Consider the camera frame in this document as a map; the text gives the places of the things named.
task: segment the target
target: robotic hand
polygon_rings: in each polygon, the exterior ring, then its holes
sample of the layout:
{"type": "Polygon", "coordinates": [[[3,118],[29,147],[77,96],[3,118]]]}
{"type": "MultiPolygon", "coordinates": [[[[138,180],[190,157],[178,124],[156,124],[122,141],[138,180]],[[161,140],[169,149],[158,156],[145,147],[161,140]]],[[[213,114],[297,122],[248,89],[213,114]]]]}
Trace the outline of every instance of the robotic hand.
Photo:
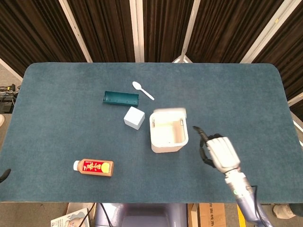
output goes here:
{"type": "Polygon", "coordinates": [[[229,139],[220,134],[207,136],[202,129],[196,126],[194,129],[201,137],[200,154],[203,161],[225,174],[225,182],[236,197],[237,204],[245,219],[255,223],[258,227],[273,227],[257,201],[245,174],[240,172],[240,160],[229,139]],[[206,144],[212,159],[206,156],[203,149],[204,144],[206,144]]]}

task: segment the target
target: spoon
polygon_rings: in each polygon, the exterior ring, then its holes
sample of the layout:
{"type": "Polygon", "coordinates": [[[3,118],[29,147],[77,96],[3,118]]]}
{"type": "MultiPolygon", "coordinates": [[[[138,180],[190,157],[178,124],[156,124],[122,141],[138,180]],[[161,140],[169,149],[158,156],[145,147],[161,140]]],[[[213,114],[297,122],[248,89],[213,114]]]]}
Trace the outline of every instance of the spoon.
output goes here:
{"type": "Polygon", "coordinates": [[[146,94],[148,96],[148,98],[150,98],[151,100],[155,100],[154,97],[152,97],[150,94],[148,94],[142,87],[141,84],[139,84],[138,82],[134,81],[133,82],[133,87],[136,90],[141,90],[144,94],[146,94]]]}

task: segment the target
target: juice bottle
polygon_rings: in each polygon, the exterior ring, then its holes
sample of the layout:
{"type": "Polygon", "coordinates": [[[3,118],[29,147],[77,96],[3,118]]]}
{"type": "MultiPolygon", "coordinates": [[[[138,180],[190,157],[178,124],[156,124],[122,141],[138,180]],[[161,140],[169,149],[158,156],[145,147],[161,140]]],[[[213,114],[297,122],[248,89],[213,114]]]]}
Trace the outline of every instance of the juice bottle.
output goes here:
{"type": "Polygon", "coordinates": [[[82,174],[112,176],[114,169],[113,161],[82,159],[74,162],[73,169],[82,174]]]}

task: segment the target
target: felt table cover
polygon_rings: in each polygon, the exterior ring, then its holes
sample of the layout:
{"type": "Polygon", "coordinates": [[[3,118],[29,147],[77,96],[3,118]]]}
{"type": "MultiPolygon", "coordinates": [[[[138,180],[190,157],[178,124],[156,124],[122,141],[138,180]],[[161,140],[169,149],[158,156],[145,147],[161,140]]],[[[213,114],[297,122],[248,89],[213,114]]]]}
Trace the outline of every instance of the felt table cover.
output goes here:
{"type": "Polygon", "coordinates": [[[303,152],[278,70],[270,64],[35,63],[26,70],[0,154],[0,201],[234,202],[224,175],[204,164],[196,125],[232,142],[260,202],[303,202],[303,152]],[[155,100],[133,88],[139,82],[155,100]],[[139,94],[145,120],[105,91],[139,94]],[[154,109],[184,107],[188,144],[151,149],[154,109]],[[83,175],[75,160],[112,160],[112,177],[83,175]]]}

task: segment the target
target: black curtain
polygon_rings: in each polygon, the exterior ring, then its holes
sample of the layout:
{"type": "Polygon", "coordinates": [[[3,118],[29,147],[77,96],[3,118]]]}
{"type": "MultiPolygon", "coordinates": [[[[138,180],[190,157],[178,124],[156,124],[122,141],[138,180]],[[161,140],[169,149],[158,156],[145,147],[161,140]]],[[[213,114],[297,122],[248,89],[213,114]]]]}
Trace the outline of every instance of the black curtain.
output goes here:
{"type": "Polygon", "coordinates": [[[143,0],[145,62],[181,55],[193,0],[143,0]]]}
{"type": "Polygon", "coordinates": [[[239,63],[283,0],[201,0],[186,56],[239,63]]]}
{"type": "Polygon", "coordinates": [[[303,92],[303,1],[256,57],[258,62],[278,68],[288,100],[303,92]]]}
{"type": "Polygon", "coordinates": [[[290,107],[291,112],[293,112],[301,121],[303,121],[303,100],[292,105],[290,107]]]}
{"type": "Polygon", "coordinates": [[[23,76],[34,62],[86,61],[57,0],[0,1],[0,58],[23,76]]]}
{"type": "Polygon", "coordinates": [[[128,0],[68,0],[93,61],[135,62],[128,0]]]}

